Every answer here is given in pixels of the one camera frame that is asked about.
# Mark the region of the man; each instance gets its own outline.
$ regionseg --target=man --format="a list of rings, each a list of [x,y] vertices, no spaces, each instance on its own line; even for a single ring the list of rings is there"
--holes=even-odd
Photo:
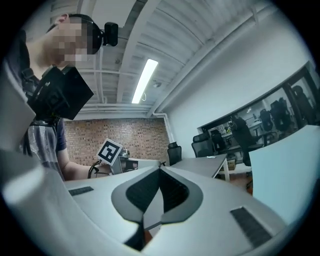
[[[97,42],[92,40],[92,35],[100,32],[92,30],[92,23],[92,19],[87,15],[63,14],[55,20],[45,35],[30,43],[26,43],[26,34],[21,31],[18,47],[12,47],[7,57],[18,81],[22,80],[21,62],[29,64],[34,74],[32,79],[37,86],[51,65],[63,69],[68,64],[74,64],[84,54],[95,54],[101,46],[101,41],[98,42],[100,45],[97,45]],[[57,129],[36,125],[29,127],[28,139],[33,157],[38,157],[43,166],[56,170],[62,179],[86,179],[90,166],[70,161],[63,121],[60,120],[56,127]]]

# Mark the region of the brick wall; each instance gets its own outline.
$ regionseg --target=brick wall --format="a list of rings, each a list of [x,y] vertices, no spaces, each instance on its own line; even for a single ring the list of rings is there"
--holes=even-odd
[[[162,118],[128,118],[65,121],[70,160],[90,166],[97,151],[109,138],[130,151],[131,158],[168,161],[169,139]]]

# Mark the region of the fluorescent light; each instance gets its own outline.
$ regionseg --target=fluorescent light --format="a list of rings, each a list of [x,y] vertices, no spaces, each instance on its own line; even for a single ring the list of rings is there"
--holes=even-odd
[[[147,84],[148,84],[153,72],[155,71],[157,65],[158,65],[157,61],[155,61],[153,59],[147,60],[145,66],[144,66],[144,69],[142,71],[142,74],[140,76],[138,85],[136,86],[135,93],[134,93],[134,96],[132,99],[132,103],[134,103],[134,104],[139,103],[141,96],[144,93],[144,91],[147,87]]]

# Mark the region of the white ceiling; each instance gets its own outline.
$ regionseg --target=white ceiling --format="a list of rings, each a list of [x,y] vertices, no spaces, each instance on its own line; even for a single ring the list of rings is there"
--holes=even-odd
[[[64,13],[92,16],[97,1],[53,0],[50,22]],[[98,54],[77,63],[94,96],[76,118],[149,117],[216,41],[248,19],[257,19],[256,12],[270,5],[259,0],[137,0],[119,28],[118,45],[102,46]],[[158,61],[158,66],[145,90],[146,101],[132,105],[147,59]],[[154,88],[156,82],[161,86]]]

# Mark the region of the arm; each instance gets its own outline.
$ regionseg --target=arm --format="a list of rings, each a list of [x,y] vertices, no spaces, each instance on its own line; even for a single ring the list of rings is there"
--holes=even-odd
[[[87,179],[90,166],[71,162],[66,148],[58,151],[57,159],[66,181]]]

